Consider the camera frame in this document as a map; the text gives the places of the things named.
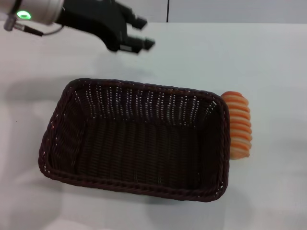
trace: wicker basket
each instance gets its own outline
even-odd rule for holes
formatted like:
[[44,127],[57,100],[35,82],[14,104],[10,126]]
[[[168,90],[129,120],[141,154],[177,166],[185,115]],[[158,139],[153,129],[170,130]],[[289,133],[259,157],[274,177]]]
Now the wicker basket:
[[228,185],[229,112],[211,92],[121,80],[65,88],[39,151],[64,183],[209,202]]

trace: white table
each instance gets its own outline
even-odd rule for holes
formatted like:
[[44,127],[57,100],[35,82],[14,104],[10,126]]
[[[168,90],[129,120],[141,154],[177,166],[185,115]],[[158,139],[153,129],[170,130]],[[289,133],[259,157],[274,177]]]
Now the white table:
[[[307,25],[152,23],[143,34],[156,46],[136,56],[72,29],[46,38],[0,30],[0,229],[305,230]],[[230,162],[229,187],[211,203],[45,178],[41,138],[79,77],[239,91],[250,102],[251,156]]]

